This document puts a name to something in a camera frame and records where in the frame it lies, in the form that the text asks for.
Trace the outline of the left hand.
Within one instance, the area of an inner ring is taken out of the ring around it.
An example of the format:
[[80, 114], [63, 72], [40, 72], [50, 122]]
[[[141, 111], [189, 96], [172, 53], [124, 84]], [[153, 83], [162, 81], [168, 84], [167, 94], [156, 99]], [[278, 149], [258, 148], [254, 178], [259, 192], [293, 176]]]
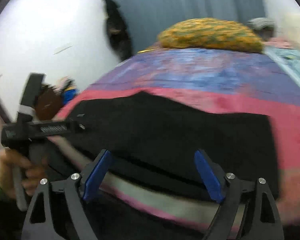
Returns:
[[16, 150], [3, 148], [0, 151], [0, 188], [3, 193], [10, 199], [16, 199], [12, 170], [19, 167], [25, 170], [25, 179], [21, 181], [21, 185], [27, 195], [32, 196], [41, 179], [45, 177], [45, 164], [44, 160], [42, 164], [34, 165]]

